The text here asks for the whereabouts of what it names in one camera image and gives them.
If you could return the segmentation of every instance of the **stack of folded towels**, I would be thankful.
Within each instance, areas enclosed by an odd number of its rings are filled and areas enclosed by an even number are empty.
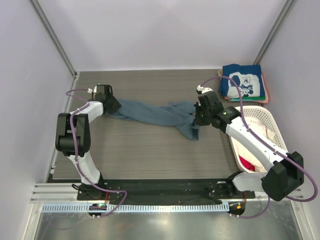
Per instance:
[[[260,65],[230,64],[223,66],[220,75],[232,78],[237,83],[244,102],[267,103],[269,101]],[[228,79],[221,79],[218,91],[230,102],[239,101],[238,91]]]

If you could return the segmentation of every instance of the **white cloth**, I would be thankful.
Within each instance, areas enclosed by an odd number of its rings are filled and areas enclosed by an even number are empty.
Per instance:
[[[252,116],[245,117],[245,120],[248,124],[250,124],[250,127],[254,132],[262,134],[271,142],[277,144],[275,138],[276,134],[273,131],[269,130],[265,125],[263,125],[260,120]],[[241,156],[243,159],[252,164],[256,172],[266,171],[261,162],[249,150],[247,150],[240,142],[238,142],[234,138],[232,138],[232,140],[234,141],[234,150],[238,154],[238,156]]]

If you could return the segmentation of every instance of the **metal post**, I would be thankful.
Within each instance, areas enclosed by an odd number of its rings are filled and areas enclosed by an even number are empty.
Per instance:
[[[287,0],[284,4],[279,16],[277,17],[275,23],[273,24],[268,36],[266,37],[258,55],[256,56],[253,64],[260,64],[262,58],[267,52],[271,42],[275,38],[276,34],[278,33],[280,27],[284,23],[285,19],[287,18],[288,14],[290,13],[292,7],[296,3],[296,0]]]
[[[64,48],[62,47],[59,39],[57,38],[57,35],[55,34],[55,31],[53,30],[52,26],[50,25],[43,9],[41,8],[38,0],[29,0],[31,5],[33,6],[35,13],[38,15],[40,21],[42,22],[46,32],[49,34],[51,40],[53,41],[53,44],[55,45],[56,49],[60,53],[64,63],[68,67],[69,71],[71,72],[72,76],[75,78],[76,77],[76,71],[74,67],[72,66]]]

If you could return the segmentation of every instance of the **white strip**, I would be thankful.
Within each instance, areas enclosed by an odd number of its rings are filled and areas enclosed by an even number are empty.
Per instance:
[[[107,204],[106,210],[89,210],[92,203],[45,203],[42,213],[96,213],[109,212],[116,205]],[[219,205],[196,205],[196,206],[144,206],[144,205],[121,205],[115,213],[178,213],[178,212],[227,212],[229,203]]]

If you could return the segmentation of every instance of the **cartoon character print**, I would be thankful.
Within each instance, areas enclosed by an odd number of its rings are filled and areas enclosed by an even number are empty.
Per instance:
[[[243,77],[243,83],[240,85],[242,97],[249,97],[249,94],[253,94],[253,86],[250,84],[251,78],[249,76]]]

